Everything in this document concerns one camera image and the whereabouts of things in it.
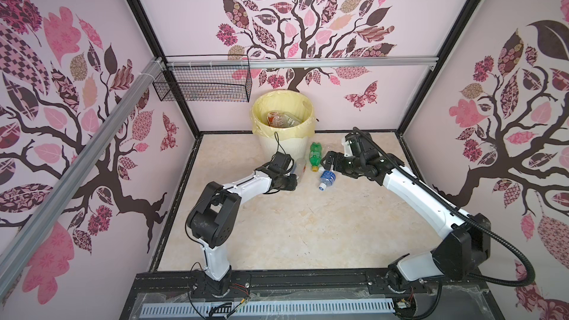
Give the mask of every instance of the metal bar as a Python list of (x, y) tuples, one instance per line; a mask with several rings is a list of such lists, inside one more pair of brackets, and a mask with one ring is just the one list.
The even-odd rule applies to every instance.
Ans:
[(0, 256), (0, 297), (3, 297), (10, 289), (33, 253), (51, 232), (53, 225), (118, 129), (126, 121), (146, 88), (162, 72), (160, 62), (160, 58), (154, 58), (146, 65), (142, 71), (143, 74), (138, 75), (121, 102), (83, 148), (77, 160), (55, 184), (46, 200), (34, 211), (30, 220), (4, 250)]
[[(371, 67), (371, 66), (434, 66), (435, 56), (400, 57), (346, 57), (346, 58), (292, 58), (289, 60), (250, 60), (251, 69), (304, 67)], [(238, 66), (235, 60), (179, 60), (168, 62), (168, 67)]]
[(464, 4), (462, 10), (460, 11), (460, 14), (456, 19), (454, 25), (452, 26), (451, 31), (448, 33), (445, 43), (441, 47), (439, 54), (437, 54), (439, 58), (437, 65), (432, 71), (427, 73), (425, 79), (423, 80), (423, 83), (421, 83), (421, 87), (417, 90), (417, 93), (413, 98), (413, 101), (411, 102), (409, 108), (405, 112), (403, 120), (399, 125), (399, 128), (397, 129), (400, 134), (403, 134), (409, 127), (409, 124), (411, 124), (411, 121), (413, 120), (415, 113), (417, 112), (417, 110), (419, 110), (419, 107), (423, 103), (423, 99), (429, 93), (431, 86), (435, 82), (441, 69), (444, 68), (445, 62), (447, 61), (448, 57), (451, 55), (452, 50), (455, 48), (457, 42), (462, 36), (464, 29), (468, 25), (474, 12), (480, 6), (482, 1), (483, 0), (466, 0), (466, 3)]
[[(166, 59), (164, 51), (162, 50), (162, 46), (160, 46), (160, 42), (158, 41), (158, 36), (156, 36), (156, 32), (154, 32), (154, 29), (150, 24), (150, 20), (146, 15), (142, 3), (140, 2), (140, 0), (126, 0), (126, 1), (129, 4), (130, 10), (132, 11), (134, 18), (137, 20), (138, 26), (140, 27), (140, 31), (142, 31), (142, 34), (144, 35), (146, 43), (148, 43), (148, 46), (152, 51), (152, 54), (156, 57), (160, 57), (164, 63), (167, 63), (168, 60)], [(172, 74), (170, 74), (168, 70), (165, 71), (164, 74), (166, 75), (168, 82), (176, 82), (176, 79)], [(177, 84), (171, 83), (170, 89), (172, 89), (174, 93), (178, 93), (179, 96), (182, 96), (180, 87)], [(189, 129), (192, 131), (194, 137), (197, 139), (198, 136), (200, 136), (200, 130), (197, 127), (197, 123), (196, 120), (194, 119), (194, 116), (192, 115), (192, 112), (189, 110), (188, 103), (185, 100), (176, 99), (176, 101), (178, 102), (178, 106), (180, 107), (182, 115), (184, 115), (184, 118), (186, 118), (186, 122), (188, 123)]]
[(162, 255), (164, 254), (164, 249), (166, 249), (166, 243), (168, 242), (168, 237), (170, 236), (170, 232), (172, 231), (172, 226), (174, 225), (174, 219), (176, 218), (176, 214), (178, 213), (178, 208), (180, 208), (181, 199), (186, 192), (186, 186), (188, 185), (189, 175), (192, 173), (192, 168), (194, 167), (194, 162), (196, 161), (197, 153), (200, 149), (200, 144), (202, 143), (202, 139), (204, 134), (202, 133), (194, 142), (194, 147), (192, 148), (192, 152), (189, 155), (188, 164), (182, 173), (180, 185), (178, 186), (178, 190), (176, 192), (176, 196), (174, 197), (174, 201), (172, 202), (172, 206), (170, 207), (170, 211), (168, 212), (168, 217), (166, 219), (166, 223), (162, 228), (162, 233), (160, 234), (160, 239), (158, 240), (158, 245), (156, 246), (156, 251), (152, 257), (152, 263), (150, 263), (150, 270), (149, 272), (157, 272), (158, 267), (160, 266), (160, 260), (162, 260)]

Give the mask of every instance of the trash bin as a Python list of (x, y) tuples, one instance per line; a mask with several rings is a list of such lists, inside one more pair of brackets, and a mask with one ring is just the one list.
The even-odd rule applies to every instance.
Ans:
[[(274, 128), (268, 124), (267, 114), (271, 111), (289, 112), (301, 124), (289, 128)], [(275, 154), (279, 142), (286, 153), (294, 160), (303, 159), (309, 145), (309, 137), (314, 135), (316, 117), (310, 100), (291, 90), (275, 90), (260, 96), (251, 108), (252, 132), (257, 135), (267, 161)]]

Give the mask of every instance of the plastic bottle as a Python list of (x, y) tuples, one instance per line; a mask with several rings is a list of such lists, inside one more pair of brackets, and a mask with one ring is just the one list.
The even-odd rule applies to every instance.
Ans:
[(322, 145), (320, 143), (312, 143), (310, 145), (310, 164), (312, 165), (312, 171), (318, 172), (318, 166), (322, 160)]
[(320, 185), (318, 186), (318, 189), (323, 191), (324, 189), (326, 189), (326, 187), (329, 187), (332, 184), (334, 184), (335, 180), (336, 180), (336, 174), (334, 174), (334, 172), (332, 172), (331, 170), (325, 170), (324, 173), (322, 173), (322, 176), (320, 177)]

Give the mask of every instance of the tree illustration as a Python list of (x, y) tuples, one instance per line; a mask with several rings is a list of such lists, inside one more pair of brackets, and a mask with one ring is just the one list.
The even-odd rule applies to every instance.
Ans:
[[(73, 16), (69, 9), (61, 7), (60, 12), (61, 18), (52, 13), (49, 19), (44, 18), (46, 25), (48, 22), (53, 25), (53, 30), (46, 28), (44, 31), (57, 57), (52, 62), (50, 72), (22, 38), (0, 23), (0, 39), (4, 41), (0, 55), (10, 53), (12, 57), (2, 67), (2, 79), (12, 106), (0, 106), (0, 116), (9, 121), (9, 124), (0, 127), (0, 149), (17, 150), (0, 153), (0, 185), (8, 182), (22, 167), (60, 179), (89, 138), (108, 118), (113, 104), (119, 103), (121, 98), (116, 93), (128, 89), (134, 79), (132, 62), (127, 60), (126, 65), (119, 68), (111, 46), (97, 53), (93, 44), (102, 47), (102, 41), (92, 26), (81, 19), (81, 28), (90, 41), (89, 48), (86, 48), (87, 60), (85, 52), (75, 55), (69, 65), (69, 74), (64, 74), (65, 69), (58, 67), (57, 63), (64, 54), (80, 50), (75, 43), (79, 41), (77, 35), (80, 37), (81, 32), (72, 26)], [(57, 38), (62, 36), (76, 40), (68, 40), (63, 48), (56, 46)], [(59, 54), (55, 52), (56, 47), (62, 48)], [(103, 65), (99, 59), (101, 53)], [(97, 174), (79, 187), (68, 208), (63, 211), (64, 214), (74, 213), (68, 230), (72, 230), (73, 242), (81, 249), (92, 251), (92, 237), (108, 230), (116, 207), (118, 214), (138, 212), (145, 216), (149, 251), (154, 223), (160, 224), (166, 215), (158, 214), (166, 193), (160, 200), (151, 203), (143, 198), (125, 195), (122, 185), (130, 180), (129, 170), (137, 167), (129, 156), (142, 153), (148, 147), (142, 142), (152, 124), (153, 111), (143, 110), (148, 96), (149, 91), (146, 90), (96, 161)], [(49, 125), (39, 123), (38, 126), (38, 116), (44, 116)], [(173, 135), (177, 128), (166, 115), (163, 115), (163, 120), (167, 136), (161, 149), (174, 147)], [(24, 135), (31, 139), (25, 145), (18, 144)], [(0, 227), (25, 225), (30, 217), (22, 220), (22, 217), (16, 217), (17, 213), (32, 210), (41, 204), (51, 190), (51, 186), (42, 183), (28, 183), (1, 192), (0, 211), (14, 213), (15, 218), (11, 218), (11, 221), (0, 219)]]
[[(230, 60), (240, 60), (244, 54), (251, 59), (383, 57), (395, 46), (376, 43), (395, 29), (379, 26), (390, 9), (381, 8), (384, 2), (223, 0), (231, 25), (220, 25), (217, 38), (232, 46)], [(340, 78), (352, 79), (367, 72), (365, 67), (336, 68), (335, 73), (322, 68), (288, 68), (252, 70), (252, 77), (259, 77), (260, 86), (267, 82), (276, 89), (288, 84), (288, 89), (298, 91), (303, 81), (320, 84), (325, 76), (340, 84)]]
[[(516, 31), (497, 62), (486, 56), (475, 64), (476, 82), (461, 91), (467, 100), (460, 99), (449, 110), (465, 128), (456, 139), (464, 143), (463, 155), (471, 167), (457, 195), (435, 189), (462, 207), (483, 178), (497, 180), (493, 192), (504, 193), (505, 207), (518, 200), (523, 203), (520, 226), (527, 239), (536, 228), (537, 216), (528, 198), (533, 191), (542, 210), (539, 237), (551, 255), (569, 268), (569, 227), (546, 215), (554, 211), (569, 217), (569, 73), (539, 65), (541, 54), (569, 62), (569, 28), (552, 20), (530, 26), (537, 29), (539, 51), (526, 46)], [(523, 101), (521, 96), (529, 98)], [(553, 183), (548, 180), (551, 176), (563, 181)]]

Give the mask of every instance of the aluminum rail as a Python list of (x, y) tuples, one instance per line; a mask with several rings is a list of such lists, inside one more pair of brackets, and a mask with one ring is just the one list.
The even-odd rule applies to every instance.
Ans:
[[(246, 60), (182, 60), (188, 56), (168, 57), (168, 67), (246, 65)], [(251, 69), (305, 67), (435, 66), (435, 56), (292, 58), (288, 60), (249, 60)]]
[(10, 289), (18, 275), (22, 273), (22, 269), (28, 260), (51, 232), (53, 225), (83, 180), (91, 172), (118, 129), (126, 121), (146, 88), (162, 72), (161, 62), (160, 58), (153, 58), (146, 65), (146, 68), (125, 93), (121, 102), (113, 109), (101, 128), (83, 148), (77, 160), (55, 184), (46, 200), (36, 208), (30, 220), (6, 247), (0, 256), (0, 298)]

